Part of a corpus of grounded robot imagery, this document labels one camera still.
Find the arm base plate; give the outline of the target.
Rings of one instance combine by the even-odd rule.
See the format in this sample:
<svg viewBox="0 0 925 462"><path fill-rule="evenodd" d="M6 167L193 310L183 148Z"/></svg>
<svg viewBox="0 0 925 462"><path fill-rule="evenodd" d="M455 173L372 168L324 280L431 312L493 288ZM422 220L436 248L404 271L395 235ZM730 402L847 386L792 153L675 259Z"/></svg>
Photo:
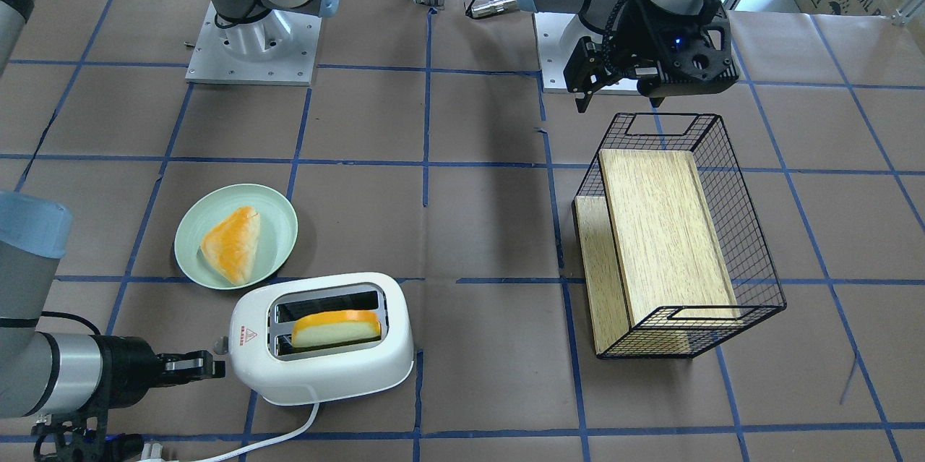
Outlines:
<svg viewBox="0 0 925 462"><path fill-rule="evenodd" d="M585 27L577 14L538 12L534 14L534 25L543 90L568 94L564 68L576 43L584 36L600 43L602 36Z"/></svg>
<svg viewBox="0 0 925 462"><path fill-rule="evenodd" d="M212 85L309 87L322 22L314 15L273 10L263 20L231 26L211 5L185 79Z"/></svg>

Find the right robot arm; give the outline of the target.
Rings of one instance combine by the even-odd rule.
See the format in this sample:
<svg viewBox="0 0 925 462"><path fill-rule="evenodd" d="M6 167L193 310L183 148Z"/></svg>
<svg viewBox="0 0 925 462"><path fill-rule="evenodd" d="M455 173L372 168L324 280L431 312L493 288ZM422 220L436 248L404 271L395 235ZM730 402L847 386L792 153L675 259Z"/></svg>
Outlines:
<svg viewBox="0 0 925 462"><path fill-rule="evenodd" d="M231 26L275 12L332 17L340 0L212 0ZM153 388L224 377L205 351L170 357L144 340L54 335L37 330L72 212L25 193L2 192L2 416L27 418L89 411L102 416L135 405Z"/></svg>

